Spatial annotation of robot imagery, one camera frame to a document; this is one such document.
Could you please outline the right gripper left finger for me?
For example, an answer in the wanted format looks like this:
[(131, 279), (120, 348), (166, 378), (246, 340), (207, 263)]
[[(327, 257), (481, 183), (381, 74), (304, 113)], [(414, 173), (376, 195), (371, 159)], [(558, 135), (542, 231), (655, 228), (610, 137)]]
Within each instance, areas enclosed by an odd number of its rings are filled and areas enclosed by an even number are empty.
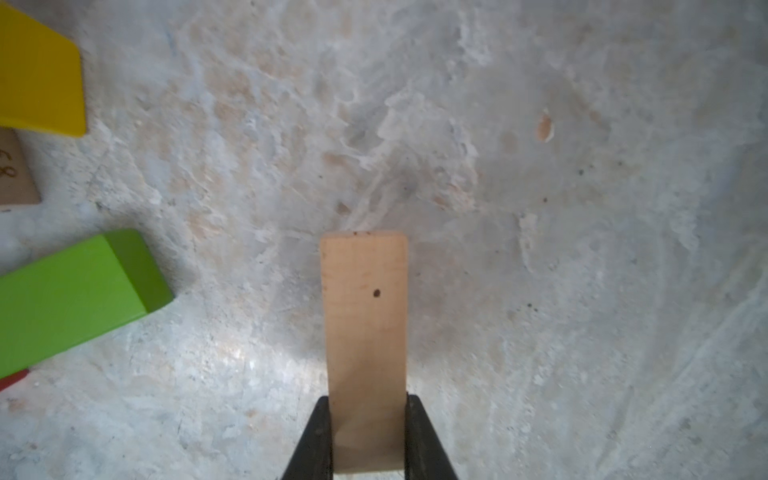
[(307, 421), (282, 480), (332, 480), (333, 441), (330, 404), (321, 396)]

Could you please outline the natural wood block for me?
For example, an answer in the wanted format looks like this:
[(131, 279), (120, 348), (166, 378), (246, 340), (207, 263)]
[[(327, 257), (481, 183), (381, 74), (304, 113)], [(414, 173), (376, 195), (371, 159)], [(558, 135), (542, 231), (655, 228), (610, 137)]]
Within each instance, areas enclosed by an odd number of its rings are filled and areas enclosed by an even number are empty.
[(333, 468), (404, 466), (408, 240), (355, 231), (320, 242)]
[(10, 128), (1, 128), (1, 211), (37, 205), (40, 193), (28, 168), (20, 140)]

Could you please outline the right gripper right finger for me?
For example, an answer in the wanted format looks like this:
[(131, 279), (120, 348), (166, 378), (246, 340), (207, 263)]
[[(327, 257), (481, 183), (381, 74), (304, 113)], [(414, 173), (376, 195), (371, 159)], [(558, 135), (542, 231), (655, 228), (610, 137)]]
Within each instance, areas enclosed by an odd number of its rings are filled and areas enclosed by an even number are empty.
[(417, 395), (408, 394), (405, 411), (405, 478), (457, 480), (458, 476)]

